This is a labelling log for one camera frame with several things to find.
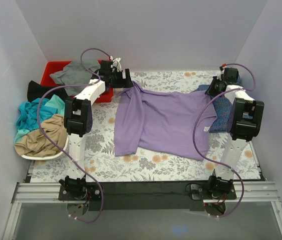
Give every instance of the t-shirt sleeve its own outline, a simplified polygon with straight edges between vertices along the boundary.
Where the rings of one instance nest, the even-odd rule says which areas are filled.
[[[121,95],[114,128],[115,156],[135,154],[140,142],[145,111],[137,86]]]

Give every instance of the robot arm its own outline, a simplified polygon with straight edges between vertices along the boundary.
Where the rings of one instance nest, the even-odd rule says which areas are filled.
[[[232,103],[232,109],[227,122],[227,145],[221,158],[221,163],[235,169],[241,154],[253,137],[260,131],[264,103],[254,100],[237,85],[238,70],[236,68],[221,69],[221,74],[214,77],[206,94],[216,96],[221,92],[241,88],[225,94]],[[234,173],[219,164],[209,178],[208,190],[215,195],[228,194],[233,186]]]
[[[133,86],[129,69],[125,70],[125,78],[121,71],[120,58],[114,61],[101,61],[98,70],[101,81],[86,87],[75,97],[69,97],[65,101],[64,126],[68,133],[69,154],[84,168],[84,150],[87,134],[92,129],[92,108],[96,99],[106,91],[107,88],[130,88]],[[84,192],[84,173],[73,163],[67,171],[65,180],[59,182],[72,196],[80,196]]]

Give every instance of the blue cloth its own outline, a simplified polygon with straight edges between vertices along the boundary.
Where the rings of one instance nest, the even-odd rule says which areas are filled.
[[[36,111],[40,98],[32,102],[24,102],[20,105],[20,117],[16,121],[17,134],[14,139],[14,143],[21,140],[21,138],[27,133],[38,129]],[[44,98],[40,107],[40,122],[51,118],[54,114],[64,115],[65,103],[57,95],[49,100]]]
[[[238,83],[241,84],[242,80],[239,76]],[[195,91],[206,91],[210,85],[199,85],[198,89]],[[210,128],[210,133],[225,133],[227,132],[227,120],[229,119],[229,115],[232,109],[231,102],[225,97],[218,97],[213,101],[213,105],[215,108],[215,112],[217,115],[217,119]]]

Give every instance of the black cloth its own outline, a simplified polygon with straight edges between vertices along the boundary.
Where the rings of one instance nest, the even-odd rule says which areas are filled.
[[[40,84],[34,82],[34,81],[30,81],[29,85],[27,87],[27,100],[29,102],[37,99],[37,98],[41,98],[43,96],[43,94],[45,94],[47,91],[49,91],[50,89],[55,88],[54,86],[41,86]],[[68,97],[68,95],[66,94],[66,91],[64,88],[60,88],[57,90],[54,90],[52,92],[50,92],[45,98],[47,99],[51,99],[51,97],[53,95],[58,95],[63,101],[66,100],[66,98]]]

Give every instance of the beige cloth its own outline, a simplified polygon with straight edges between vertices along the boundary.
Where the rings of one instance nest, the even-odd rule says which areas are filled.
[[[67,138],[63,120],[62,115],[54,114],[50,119],[41,123],[46,134],[61,148],[64,148]],[[19,142],[14,144],[14,148],[19,155],[40,158],[53,156],[60,152],[57,147],[46,139],[40,129],[36,129],[24,135]]]

